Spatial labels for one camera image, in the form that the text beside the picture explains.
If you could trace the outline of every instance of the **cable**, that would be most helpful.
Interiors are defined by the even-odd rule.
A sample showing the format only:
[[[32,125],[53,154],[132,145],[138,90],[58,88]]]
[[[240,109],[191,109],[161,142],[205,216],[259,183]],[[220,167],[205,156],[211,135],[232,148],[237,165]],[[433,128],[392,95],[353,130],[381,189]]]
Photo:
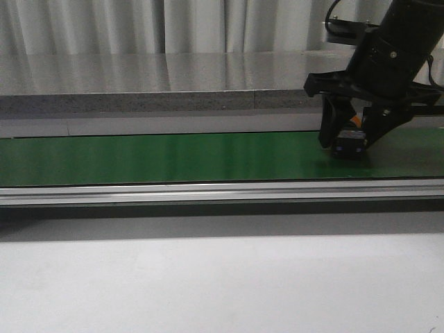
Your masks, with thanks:
[[[341,0],[334,0],[334,3],[330,6],[330,8],[328,8],[327,14],[325,16],[325,30],[334,36],[337,37],[346,37],[346,34],[344,33],[337,33],[335,31],[333,31],[332,29],[330,29],[330,26],[328,25],[328,21],[330,20],[330,16],[332,15],[332,12],[334,10],[334,8],[336,7],[336,5],[340,2]]]
[[[433,61],[434,61],[433,56],[432,56],[432,55],[429,55],[429,56],[427,57],[427,64],[429,65],[429,82],[430,82],[430,85],[431,85],[433,88],[435,88],[435,89],[437,89],[437,90],[440,90],[440,91],[444,92],[444,87],[441,86],[441,85],[439,85],[438,83],[436,83],[435,80],[433,79],[433,76],[432,76],[432,65],[433,65]]]

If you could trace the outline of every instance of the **metal frame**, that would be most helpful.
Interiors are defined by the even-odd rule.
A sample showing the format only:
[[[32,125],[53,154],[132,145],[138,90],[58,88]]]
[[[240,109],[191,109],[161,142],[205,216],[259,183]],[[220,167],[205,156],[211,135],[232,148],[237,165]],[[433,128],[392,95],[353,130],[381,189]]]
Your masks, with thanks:
[[[0,207],[405,197],[444,197],[444,178],[0,188]]]

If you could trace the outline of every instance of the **green conveyor belt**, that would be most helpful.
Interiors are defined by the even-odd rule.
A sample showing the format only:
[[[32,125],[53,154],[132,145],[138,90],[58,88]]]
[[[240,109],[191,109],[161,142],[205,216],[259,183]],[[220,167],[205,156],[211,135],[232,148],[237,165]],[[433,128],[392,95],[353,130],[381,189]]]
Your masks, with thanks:
[[[360,161],[314,132],[0,139],[0,187],[444,176],[444,130],[398,129]]]

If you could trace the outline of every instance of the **white floor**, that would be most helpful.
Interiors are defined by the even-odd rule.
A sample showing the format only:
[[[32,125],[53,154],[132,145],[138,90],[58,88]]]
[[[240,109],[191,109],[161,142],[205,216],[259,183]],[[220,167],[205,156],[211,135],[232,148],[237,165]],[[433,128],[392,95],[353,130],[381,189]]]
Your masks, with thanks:
[[[0,332],[444,332],[441,233],[85,241],[59,222],[73,240],[0,243]]]

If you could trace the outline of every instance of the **conveyor belt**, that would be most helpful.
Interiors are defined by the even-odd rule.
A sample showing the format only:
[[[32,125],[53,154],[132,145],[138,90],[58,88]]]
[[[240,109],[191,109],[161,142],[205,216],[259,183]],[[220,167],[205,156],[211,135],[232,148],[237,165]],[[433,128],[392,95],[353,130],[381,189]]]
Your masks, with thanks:
[[[444,130],[398,129],[360,161],[314,132],[0,140],[0,205],[444,195]]]

